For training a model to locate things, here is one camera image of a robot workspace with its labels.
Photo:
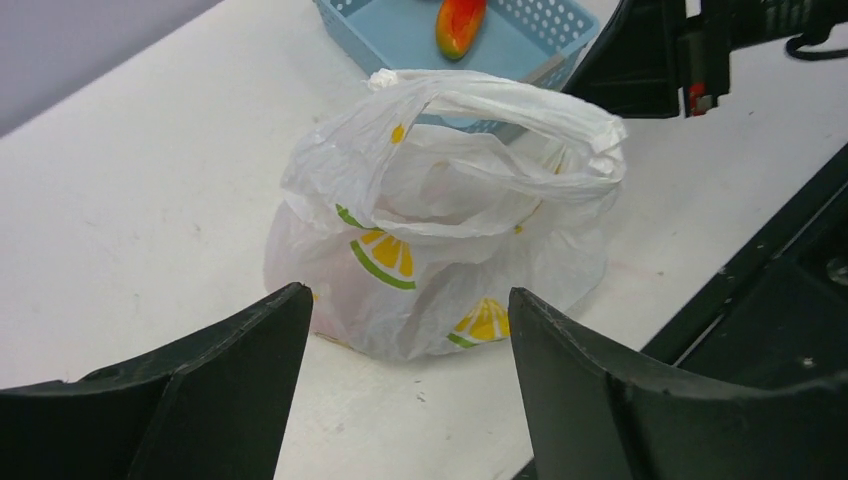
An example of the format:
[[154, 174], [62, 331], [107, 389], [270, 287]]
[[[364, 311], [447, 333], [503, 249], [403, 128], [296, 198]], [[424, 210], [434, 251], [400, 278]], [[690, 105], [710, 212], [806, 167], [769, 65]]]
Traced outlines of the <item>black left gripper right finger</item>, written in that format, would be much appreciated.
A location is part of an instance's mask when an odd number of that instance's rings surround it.
[[779, 389], [694, 374], [509, 296], [511, 345], [541, 479], [843, 479], [847, 376]]

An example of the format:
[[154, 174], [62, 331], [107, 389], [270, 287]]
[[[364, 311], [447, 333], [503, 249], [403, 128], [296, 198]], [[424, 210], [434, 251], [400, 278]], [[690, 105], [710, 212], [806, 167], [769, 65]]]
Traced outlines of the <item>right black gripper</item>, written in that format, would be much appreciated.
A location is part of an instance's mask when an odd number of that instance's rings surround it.
[[[817, 47], [846, 22], [846, 0], [703, 1], [677, 39], [684, 114], [704, 115], [730, 92], [736, 50], [783, 39], [794, 60], [845, 59], [845, 48]], [[622, 118], [678, 116], [682, 26], [681, 1], [621, 1], [563, 92]]]

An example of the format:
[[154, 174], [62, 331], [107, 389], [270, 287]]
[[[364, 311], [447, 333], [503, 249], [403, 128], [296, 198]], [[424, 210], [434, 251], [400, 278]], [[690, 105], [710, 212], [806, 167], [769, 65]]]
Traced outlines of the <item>white plastic bag lemon print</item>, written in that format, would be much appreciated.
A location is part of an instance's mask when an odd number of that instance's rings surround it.
[[368, 87], [293, 148], [266, 243], [266, 289], [309, 287], [314, 332], [382, 361], [451, 354], [509, 337], [515, 287], [565, 310], [601, 282], [619, 116], [476, 71]]

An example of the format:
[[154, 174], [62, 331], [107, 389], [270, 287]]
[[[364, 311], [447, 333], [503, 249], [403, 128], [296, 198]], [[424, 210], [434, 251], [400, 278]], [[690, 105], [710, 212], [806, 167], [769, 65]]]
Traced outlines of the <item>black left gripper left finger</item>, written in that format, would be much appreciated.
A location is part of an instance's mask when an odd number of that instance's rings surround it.
[[289, 284], [135, 358], [1, 393], [5, 479], [270, 479], [313, 308]]

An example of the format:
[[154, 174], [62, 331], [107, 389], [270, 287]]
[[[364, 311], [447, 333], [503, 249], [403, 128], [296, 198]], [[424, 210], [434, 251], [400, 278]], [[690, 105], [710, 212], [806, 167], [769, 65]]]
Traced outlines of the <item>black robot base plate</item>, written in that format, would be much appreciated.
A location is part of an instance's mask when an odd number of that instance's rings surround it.
[[767, 390], [847, 376], [846, 151], [635, 351]]

